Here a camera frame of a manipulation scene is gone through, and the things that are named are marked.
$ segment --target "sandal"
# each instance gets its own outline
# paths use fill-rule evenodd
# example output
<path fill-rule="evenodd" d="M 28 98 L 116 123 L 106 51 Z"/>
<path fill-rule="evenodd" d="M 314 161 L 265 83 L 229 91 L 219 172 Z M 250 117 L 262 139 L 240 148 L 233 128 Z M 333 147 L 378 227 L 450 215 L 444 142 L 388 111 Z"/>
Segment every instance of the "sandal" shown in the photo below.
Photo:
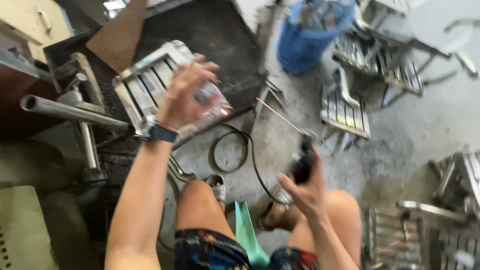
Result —
<path fill-rule="evenodd" d="M 215 199 L 225 204 L 227 189 L 225 188 L 225 185 L 224 185 L 223 176 L 218 174 L 212 174 L 207 178 L 205 182 L 212 187 L 213 194 L 215 195 Z"/>
<path fill-rule="evenodd" d="M 288 211 L 288 209 L 290 208 L 290 206 L 293 205 L 293 199 L 292 199 L 292 195 L 290 195 L 284 188 L 282 188 L 282 186 L 280 186 L 279 184 L 275 185 L 275 187 L 273 188 L 272 190 L 272 195 L 278 200 L 280 201 L 284 206 L 285 206 L 285 210 Z M 275 202 L 272 198 L 269 198 L 269 203 L 268 203 L 268 206 L 267 208 L 265 209 L 265 211 L 258 217 L 257 219 L 257 226 L 258 228 L 260 228 L 261 230 L 263 231 L 266 231 L 265 229 L 265 218 L 266 216 L 268 215 L 268 213 L 270 212 L 270 210 L 272 209 L 273 207 L 273 203 Z"/>

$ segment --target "black watch strap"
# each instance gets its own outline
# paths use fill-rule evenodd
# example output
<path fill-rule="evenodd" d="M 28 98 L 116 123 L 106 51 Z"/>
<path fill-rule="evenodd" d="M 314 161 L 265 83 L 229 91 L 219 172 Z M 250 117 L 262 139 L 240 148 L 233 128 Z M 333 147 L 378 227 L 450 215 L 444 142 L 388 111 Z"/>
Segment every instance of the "black watch strap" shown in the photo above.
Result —
<path fill-rule="evenodd" d="M 155 123 L 148 132 L 152 140 L 166 141 L 169 143 L 173 143 L 178 135 L 175 131 L 164 128 L 159 123 Z"/>

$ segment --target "blue plastic container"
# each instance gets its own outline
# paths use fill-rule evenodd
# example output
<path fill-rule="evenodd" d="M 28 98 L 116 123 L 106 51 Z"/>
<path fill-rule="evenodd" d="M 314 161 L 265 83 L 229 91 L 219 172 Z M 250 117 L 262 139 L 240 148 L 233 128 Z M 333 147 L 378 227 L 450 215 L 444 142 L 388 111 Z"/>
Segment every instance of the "blue plastic container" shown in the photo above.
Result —
<path fill-rule="evenodd" d="M 336 29 L 318 32 L 302 28 L 295 23 L 294 20 L 301 8 L 302 1 L 292 6 L 291 17 L 287 17 L 283 22 L 277 50 L 278 61 L 293 73 L 303 73 L 316 66 L 328 45 L 355 17 L 355 5 L 346 6 L 345 19 Z"/>

